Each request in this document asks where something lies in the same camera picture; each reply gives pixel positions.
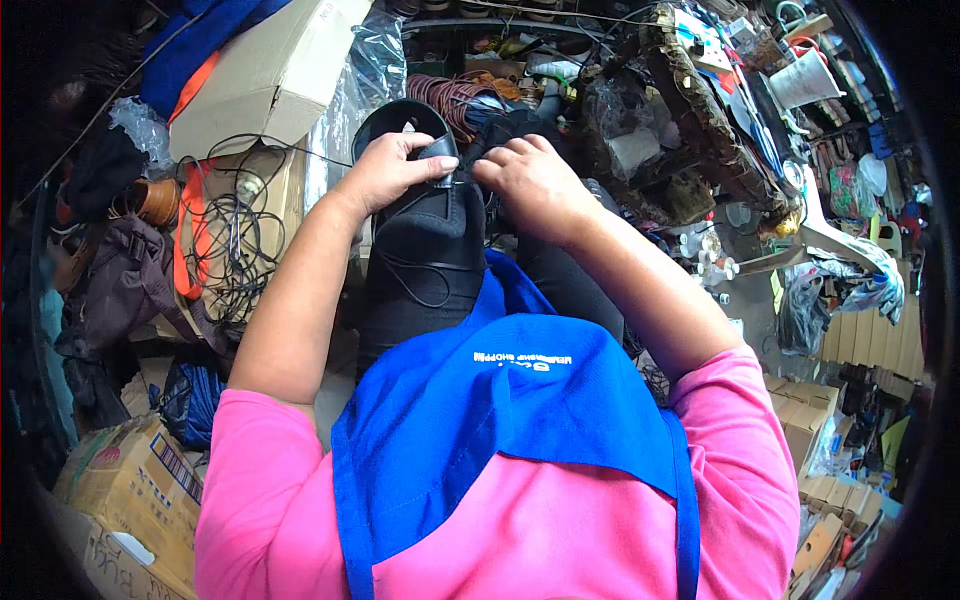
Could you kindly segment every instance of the person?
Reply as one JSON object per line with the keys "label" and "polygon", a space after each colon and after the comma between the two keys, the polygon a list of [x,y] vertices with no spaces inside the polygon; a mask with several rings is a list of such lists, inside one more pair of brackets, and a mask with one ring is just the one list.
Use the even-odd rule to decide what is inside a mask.
{"label": "person", "polygon": [[[424,331],[366,367],[324,454],[314,401],[351,240],[457,167],[407,159],[432,141],[371,143],[306,215],[256,307],[214,418],[198,596],[780,598],[800,507],[753,351],[538,135],[493,148],[472,174],[502,199],[520,245],[540,243],[526,267],[567,260],[553,273],[603,298],[487,251],[459,323],[396,320]],[[446,285],[448,297],[463,287]],[[589,304],[580,318],[557,314],[564,296]],[[673,382],[668,409],[615,319],[588,319],[605,302]]]}

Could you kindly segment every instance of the orange strap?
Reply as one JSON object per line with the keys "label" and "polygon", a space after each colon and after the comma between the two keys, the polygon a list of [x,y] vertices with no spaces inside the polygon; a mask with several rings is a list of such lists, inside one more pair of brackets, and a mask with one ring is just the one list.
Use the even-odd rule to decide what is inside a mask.
{"label": "orange strap", "polygon": [[[186,165],[186,186],[180,194],[178,207],[177,229],[174,232],[174,287],[188,300],[200,297],[206,283],[210,256],[210,231],[204,218],[204,177],[210,173],[209,160],[201,160],[203,174],[192,164]],[[193,235],[193,245],[196,248],[197,275],[191,277],[186,268],[186,256],[183,255],[182,232],[183,221],[187,212],[190,213],[190,232]]]}
{"label": "orange strap", "polygon": [[186,84],[183,85],[183,89],[180,91],[180,97],[177,100],[177,105],[174,107],[174,112],[167,120],[167,126],[173,123],[174,119],[177,118],[177,115],[183,112],[183,109],[190,104],[190,101],[193,100],[193,97],[196,96],[197,92],[200,91],[200,88],[204,86],[206,78],[210,77],[210,73],[213,72],[213,67],[217,66],[217,60],[219,58],[220,51],[217,50],[211,54],[210,58],[207,59],[204,64],[201,64],[200,68],[197,69],[194,74],[190,76],[190,79],[186,81]]}

